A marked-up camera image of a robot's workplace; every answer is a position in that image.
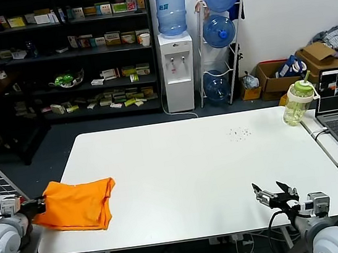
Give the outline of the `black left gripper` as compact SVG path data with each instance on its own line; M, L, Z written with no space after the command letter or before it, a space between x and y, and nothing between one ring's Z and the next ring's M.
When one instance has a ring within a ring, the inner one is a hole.
M23 202L20 205L21 214L25 215L26 217L32 217L36 216L37 214L44 213L46 211L45 199L46 196L42 195L39 198Z

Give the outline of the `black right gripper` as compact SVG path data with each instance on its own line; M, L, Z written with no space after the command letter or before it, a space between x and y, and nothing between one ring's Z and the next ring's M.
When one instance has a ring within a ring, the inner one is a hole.
M299 201L299 195L297 190L294 187L290 187L283 182L276 181L276 184L282 189L283 193L277 193L272 197L271 193L265 190L262 190L256 184L251 184L253 192L255 193L256 199L261 204L269 204L271 209L279 208L282 212L288 214L292 213L292 207L288 204L288 201Z

